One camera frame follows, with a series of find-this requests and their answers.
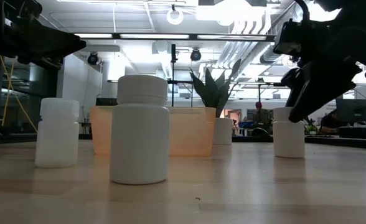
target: orange planter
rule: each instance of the orange planter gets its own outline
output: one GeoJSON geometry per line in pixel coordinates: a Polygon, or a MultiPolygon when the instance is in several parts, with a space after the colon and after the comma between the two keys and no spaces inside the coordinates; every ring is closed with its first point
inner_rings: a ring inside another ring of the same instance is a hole
{"type": "Polygon", "coordinates": [[[214,140],[215,108],[168,108],[170,156],[210,156],[214,140]]]}
{"type": "Polygon", "coordinates": [[[94,106],[90,108],[91,135],[95,154],[110,154],[113,108],[114,106],[94,106]]]}

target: snake plant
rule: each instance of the snake plant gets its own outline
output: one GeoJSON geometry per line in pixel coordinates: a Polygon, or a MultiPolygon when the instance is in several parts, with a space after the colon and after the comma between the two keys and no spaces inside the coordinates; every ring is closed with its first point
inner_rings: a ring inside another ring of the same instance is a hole
{"type": "Polygon", "coordinates": [[[228,98],[232,94],[233,88],[230,89],[230,83],[232,78],[236,75],[238,69],[241,65],[241,59],[238,60],[232,69],[231,75],[225,80],[225,73],[223,72],[220,77],[214,80],[210,74],[210,71],[206,69],[205,71],[205,84],[194,75],[191,70],[190,75],[193,79],[193,86],[198,95],[201,96],[202,102],[206,107],[216,108],[216,117],[219,118],[225,107],[228,98]]]}

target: security camera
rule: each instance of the security camera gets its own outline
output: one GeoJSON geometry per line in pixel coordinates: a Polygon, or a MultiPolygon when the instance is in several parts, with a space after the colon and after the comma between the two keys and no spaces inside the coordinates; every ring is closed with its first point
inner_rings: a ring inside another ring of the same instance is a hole
{"type": "Polygon", "coordinates": [[[201,60],[201,53],[199,49],[193,49],[193,52],[191,53],[191,61],[193,62],[198,62],[199,60],[201,60]]]}
{"type": "Polygon", "coordinates": [[[88,63],[90,65],[98,65],[100,63],[100,58],[97,56],[98,52],[90,52],[88,57],[88,63]]]}

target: table surface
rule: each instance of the table surface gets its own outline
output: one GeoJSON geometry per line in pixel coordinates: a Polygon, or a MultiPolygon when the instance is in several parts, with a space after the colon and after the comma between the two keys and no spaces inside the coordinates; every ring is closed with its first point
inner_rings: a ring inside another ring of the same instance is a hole
{"type": "Polygon", "coordinates": [[[67,169],[36,169],[34,149],[0,145],[0,223],[366,223],[366,149],[281,159],[272,143],[234,143],[173,157],[167,181],[142,186],[110,182],[91,141],[67,169]]]}

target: person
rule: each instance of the person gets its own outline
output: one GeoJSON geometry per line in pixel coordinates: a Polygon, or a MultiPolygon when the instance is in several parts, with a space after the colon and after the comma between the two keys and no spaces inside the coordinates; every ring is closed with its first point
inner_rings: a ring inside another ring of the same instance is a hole
{"type": "Polygon", "coordinates": [[[320,132],[322,133],[337,133],[338,128],[348,126],[349,124],[338,119],[337,110],[331,111],[321,120],[320,132]]]}
{"type": "Polygon", "coordinates": [[[262,103],[256,102],[256,113],[253,115],[253,121],[258,122],[260,125],[270,125],[272,117],[268,110],[262,109],[262,103]]]}

